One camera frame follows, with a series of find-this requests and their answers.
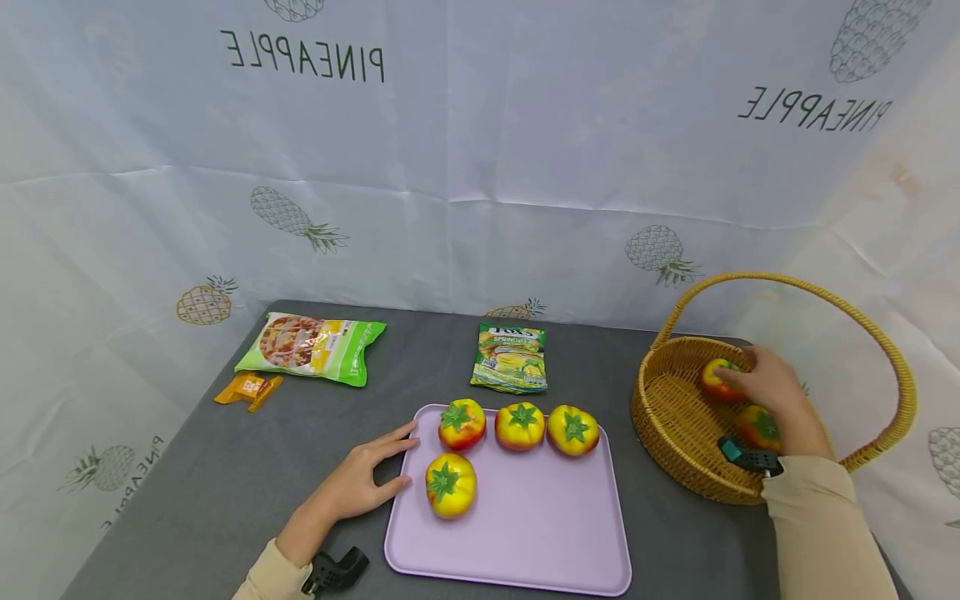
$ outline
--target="green packaging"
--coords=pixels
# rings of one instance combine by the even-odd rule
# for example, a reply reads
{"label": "green packaging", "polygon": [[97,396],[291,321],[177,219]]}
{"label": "green packaging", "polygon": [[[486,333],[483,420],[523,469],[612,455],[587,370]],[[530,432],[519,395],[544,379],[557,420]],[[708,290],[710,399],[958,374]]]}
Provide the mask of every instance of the green packaging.
{"label": "green packaging", "polygon": [[509,394],[546,392],[546,332],[531,327],[480,323],[480,342],[470,385]]}
{"label": "green packaging", "polygon": [[387,326],[367,321],[314,319],[272,312],[234,371],[288,372],[367,385],[364,348]]}

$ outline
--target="woven basket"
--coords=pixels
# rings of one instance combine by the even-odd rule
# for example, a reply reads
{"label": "woven basket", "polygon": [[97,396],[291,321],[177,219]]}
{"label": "woven basket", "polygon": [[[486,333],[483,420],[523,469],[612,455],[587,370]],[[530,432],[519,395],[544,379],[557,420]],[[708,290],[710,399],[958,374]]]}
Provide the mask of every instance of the woven basket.
{"label": "woven basket", "polygon": [[917,412],[913,376],[900,351],[863,313],[827,290],[793,277],[726,273],[704,279],[681,296],[640,363],[632,407],[634,428],[663,470],[688,489],[717,502],[743,505],[763,502],[760,497],[762,475],[728,463],[717,448],[721,436],[735,433],[733,418],[742,405],[710,402],[697,385],[700,372],[710,359],[726,358],[745,370],[753,365],[747,364],[739,348],[723,342],[690,336],[670,339],[681,313],[697,294],[734,279],[766,279],[819,296],[866,329],[890,359],[900,387],[897,413],[875,440],[840,461],[847,471],[863,467],[906,435]]}

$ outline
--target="toy tomato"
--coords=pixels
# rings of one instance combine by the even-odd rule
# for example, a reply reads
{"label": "toy tomato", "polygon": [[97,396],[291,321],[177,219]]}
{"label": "toy tomato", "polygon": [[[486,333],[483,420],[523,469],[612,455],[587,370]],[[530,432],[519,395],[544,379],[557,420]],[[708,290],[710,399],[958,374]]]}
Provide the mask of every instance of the toy tomato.
{"label": "toy tomato", "polygon": [[600,442],[600,426],[589,413],[561,404],[546,420],[550,443],[563,454],[583,456]]}
{"label": "toy tomato", "polygon": [[725,358],[714,358],[707,363],[700,373],[700,387],[703,389],[704,394],[721,404],[734,404],[745,401],[747,395],[742,388],[724,381],[719,375],[713,372],[717,367],[730,369],[732,371],[741,371],[739,367]]}
{"label": "toy tomato", "polygon": [[487,415],[470,398],[453,400],[440,415],[440,441],[454,452],[463,452],[483,440]]}
{"label": "toy tomato", "polygon": [[476,471],[463,456],[447,452],[426,468],[426,497],[438,517],[452,520],[465,515],[476,494]]}
{"label": "toy tomato", "polygon": [[762,406],[751,404],[740,411],[733,422],[740,437],[747,444],[764,450],[773,450],[778,454],[782,451],[777,422]]}
{"label": "toy tomato", "polygon": [[505,448],[523,451],[543,442],[543,412],[529,402],[501,408],[493,420],[496,440]]}

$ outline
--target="lavender plastic tray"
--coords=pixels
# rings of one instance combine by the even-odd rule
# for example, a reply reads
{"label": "lavender plastic tray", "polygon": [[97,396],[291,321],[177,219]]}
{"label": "lavender plastic tray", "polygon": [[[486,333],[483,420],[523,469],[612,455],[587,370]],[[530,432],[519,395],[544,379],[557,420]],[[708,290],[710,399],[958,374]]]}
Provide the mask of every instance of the lavender plastic tray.
{"label": "lavender plastic tray", "polygon": [[383,551],[400,573],[483,584],[619,596],[633,571],[613,477],[607,432],[587,456],[568,458],[547,441],[529,452],[505,450],[493,434],[465,453],[477,472],[477,497],[464,517],[444,521],[426,499],[427,465],[445,452],[437,437],[446,407],[417,412],[420,446],[401,472],[414,483],[394,502]]}

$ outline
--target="hand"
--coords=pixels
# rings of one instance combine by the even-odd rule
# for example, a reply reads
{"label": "hand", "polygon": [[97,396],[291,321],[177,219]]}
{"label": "hand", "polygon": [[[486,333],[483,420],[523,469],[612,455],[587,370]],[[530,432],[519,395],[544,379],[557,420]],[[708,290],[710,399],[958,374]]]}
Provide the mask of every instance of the hand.
{"label": "hand", "polygon": [[381,438],[356,446],[308,502],[322,506],[335,520],[342,520],[368,513],[402,492],[410,485],[409,476],[400,475],[377,486],[373,482],[373,468],[391,456],[420,445],[420,438],[404,440],[416,427],[417,422],[412,420]]}
{"label": "hand", "polygon": [[717,368],[713,373],[743,388],[750,400],[774,416],[806,405],[804,389],[789,363],[763,346],[747,346],[743,353],[756,364],[751,372]]}
{"label": "hand", "polygon": [[416,428],[417,422],[412,420],[351,450],[344,462],[294,511],[276,537],[280,554],[294,566],[309,564],[337,521],[368,513],[409,486],[412,480],[406,475],[377,486],[373,481],[373,468],[391,456],[420,445],[419,438],[404,439]]}
{"label": "hand", "polygon": [[751,372],[718,368],[714,374],[742,387],[750,400],[770,411],[780,430],[783,454],[835,461],[827,430],[807,400],[793,367],[762,346],[747,346],[743,353],[756,364]]}

